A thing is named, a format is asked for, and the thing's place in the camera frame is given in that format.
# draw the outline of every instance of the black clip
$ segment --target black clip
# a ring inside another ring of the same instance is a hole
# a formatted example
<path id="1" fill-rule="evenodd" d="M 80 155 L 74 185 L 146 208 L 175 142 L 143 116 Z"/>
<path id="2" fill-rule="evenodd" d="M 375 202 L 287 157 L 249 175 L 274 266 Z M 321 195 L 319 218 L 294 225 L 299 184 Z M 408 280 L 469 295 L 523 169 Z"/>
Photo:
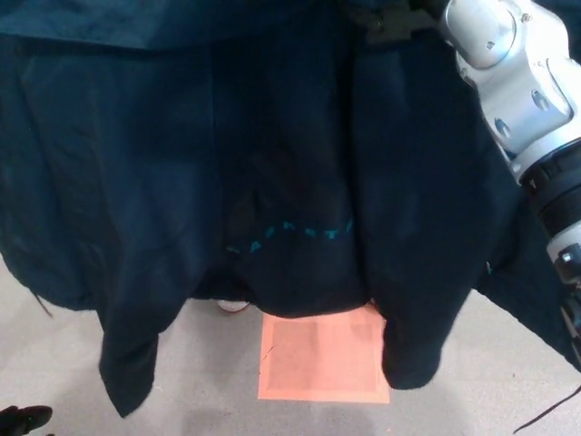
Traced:
<path id="1" fill-rule="evenodd" d="M 437 27 L 427 12 L 412 10 L 406 0 L 390 3 L 381 9 L 357 7 L 346 1 L 341 3 L 351 21 L 367 29 L 369 44 L 407 41 L 418 30 Z"/>

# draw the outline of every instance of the dark fabric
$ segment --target dark fabric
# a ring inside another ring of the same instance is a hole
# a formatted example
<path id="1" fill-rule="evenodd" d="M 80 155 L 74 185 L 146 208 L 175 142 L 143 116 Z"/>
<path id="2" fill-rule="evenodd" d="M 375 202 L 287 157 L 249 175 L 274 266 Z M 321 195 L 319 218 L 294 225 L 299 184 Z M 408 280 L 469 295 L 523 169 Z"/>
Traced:
<path id="1" fill-rule="evenodd" d="M 373 298 L 386 377 L 411 389 L 477 286 L 573 362 L 547 238 L 438 35 L 368 46 L 322 1 L 82 4 L 0 5 L 0 250 L 32 292 L 98 312 L 122 416 L 191 297 L 284 317 Z M 229 33 L 197 21 L 234 5 Z"/>

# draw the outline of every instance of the black shoe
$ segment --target black shoe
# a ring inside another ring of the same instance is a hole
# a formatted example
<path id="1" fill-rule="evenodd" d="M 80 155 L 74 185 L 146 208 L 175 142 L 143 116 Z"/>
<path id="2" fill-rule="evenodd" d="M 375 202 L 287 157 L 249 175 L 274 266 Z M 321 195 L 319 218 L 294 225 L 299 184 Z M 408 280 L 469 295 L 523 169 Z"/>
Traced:
<path id="1" fill-rule="evenodd" d="M 0 411 L 0 436 L 23 436 L 44 427 L 52 417 L 53 410 L 48 406 L 11 406 Z"/>

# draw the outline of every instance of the grey floor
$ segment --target grey floor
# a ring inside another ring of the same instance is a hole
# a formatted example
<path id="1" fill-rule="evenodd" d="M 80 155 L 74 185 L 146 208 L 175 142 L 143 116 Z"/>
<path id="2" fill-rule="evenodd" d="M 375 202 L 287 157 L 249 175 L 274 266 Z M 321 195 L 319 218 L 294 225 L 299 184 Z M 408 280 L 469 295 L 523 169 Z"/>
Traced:
<path id="1" fill-rule="evenodd" d="M 96 370 L 93 313 L 51 308 L 51 320 L 3 264 L 0 307 L 0 409 L 54 407 L 34 436 L 502 436 L 581 384 L 560 356 L 473 292 L 428 387 L 392 391 L 388 406 L 257 401 L 261 314 L 224 316 L 191 302 L 162 337 L 152 395 L 124 421 Z M 522 435 L 579 434 L 580 406 L 581 396 Z"/>

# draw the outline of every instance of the black cable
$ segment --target black cable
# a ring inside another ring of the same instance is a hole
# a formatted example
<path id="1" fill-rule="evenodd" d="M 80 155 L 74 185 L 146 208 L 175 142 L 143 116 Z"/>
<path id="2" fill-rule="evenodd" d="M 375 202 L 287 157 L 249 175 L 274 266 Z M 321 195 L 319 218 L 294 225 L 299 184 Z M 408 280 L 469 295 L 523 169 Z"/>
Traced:
<path id="1" fill-rule="evenodd" d="M 561 400 L 560 402 L 558 402 L 557 404 L 549 407 L 547 410 L 545 410 L 544 412 L 542 412 L 540 415 L 538 415 L 535 419 L 527 422 L 526 424 L 521 425 L 520 427 L 518 427 L 516 430 L 513 431 L 512 434 L 517 434 L 519 431 L 524 430 L 526 427 L 530 427 L 531 425 L 533 425 L 536 422 L 539 422 L 540 420 L 542 420 L 543 418 L 545 418 L 551 411 L 554 411 L 557 407 L 559 407 L 561 404 L 571 400 L 573 397 L 575 397 L 576 395 L 578 395 L 578 393 L 581 393 L 581 386 L 579 386 L 575 392 L 573 392 L 571 395 L 569 395 L 568 397 L 564 398 L 563 400 Z"/>

